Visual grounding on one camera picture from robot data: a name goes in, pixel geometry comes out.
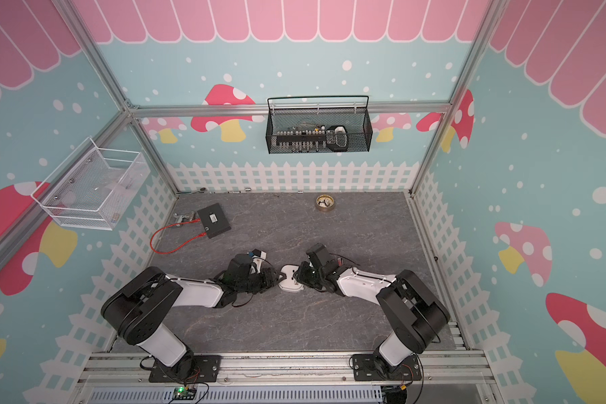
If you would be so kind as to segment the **white alarm device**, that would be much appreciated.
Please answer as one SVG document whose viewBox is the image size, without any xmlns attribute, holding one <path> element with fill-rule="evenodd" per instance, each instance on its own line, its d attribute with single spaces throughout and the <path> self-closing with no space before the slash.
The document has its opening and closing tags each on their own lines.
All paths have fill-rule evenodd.
<svg viewBox="0 0 606 404">
<path fill-rule="evenodd" d="M 281 288 L 282 291 L 298 293 L 304 289 L 304 285 L 299 283 L 294 277 L 294 274 L 298 269 L 299 266 L 293 264 L 284 265 L 281 268 L 280 272 L 284 275 L 284 279 L 279 281 L 279 288 Z"/>
</svg>

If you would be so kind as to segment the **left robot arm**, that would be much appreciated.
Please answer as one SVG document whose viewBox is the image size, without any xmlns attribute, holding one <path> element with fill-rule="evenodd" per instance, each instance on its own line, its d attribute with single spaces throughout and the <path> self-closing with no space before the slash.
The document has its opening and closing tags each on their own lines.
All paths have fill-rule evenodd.
<svg viewBox="0 0 606 404">
<path fill-rule="evenodd" d="M 174 368 L 185 362 L 190 350 L 164 324 L 173 308 L 224 308 L 240 295 L 263 293 L 284 279 L 286 275 L 273 268 L 260 250 L 237 254 L 226 270 L 206 280 L 171 276 L 151 266 L 107 299 L 100 314 L 126 343 Z"/>
</svg>

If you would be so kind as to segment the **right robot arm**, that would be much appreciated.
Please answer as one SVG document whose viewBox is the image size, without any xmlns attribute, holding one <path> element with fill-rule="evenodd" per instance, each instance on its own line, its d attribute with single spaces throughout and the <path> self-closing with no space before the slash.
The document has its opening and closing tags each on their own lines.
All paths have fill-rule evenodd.
<svg viewBox="0 0 606 404">
<path fill-rule="evenodd" d="M 442 301 L 412 271 L 397 275 L 372 274 L 335 261 L 315 268 L 302 263 L 293 278 L 320 292 L 357 298 L 382 309 L 391 334 L 375 350 L 375 363 L 385 371 L 398 368 L 411 355 L 419 355 L 448 326 L 450 314 Z"/>
</svg>

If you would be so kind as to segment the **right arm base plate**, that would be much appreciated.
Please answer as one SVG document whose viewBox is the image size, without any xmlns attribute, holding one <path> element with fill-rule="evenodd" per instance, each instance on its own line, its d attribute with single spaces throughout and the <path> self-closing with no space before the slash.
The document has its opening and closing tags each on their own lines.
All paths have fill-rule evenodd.
<svg viewBox="0 0 606 404">
<path fill-rule="evenodd" d="M 401 381 L 411 383 L 422 380 L 418 357 L 407 356 L 399 365 L 389 365 L 375 353 L 356 353 L 348 361 L 356 381 Z"/>
</svg>

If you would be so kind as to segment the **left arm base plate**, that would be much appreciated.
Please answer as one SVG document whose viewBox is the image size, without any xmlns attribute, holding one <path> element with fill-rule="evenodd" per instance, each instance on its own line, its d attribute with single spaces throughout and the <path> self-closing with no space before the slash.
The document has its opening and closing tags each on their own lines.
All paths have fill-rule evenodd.
<svg viewBox="0 0 606 404">
<path fill-rule="evenodd" d="M 194 355 L 187 353 L 172 367 L 155 360 L 151 367 L 148 381 L 150 383 L 195 384 L 196 382 L 213 383 L 221 369 L 220 355 Z"/>
</svg>

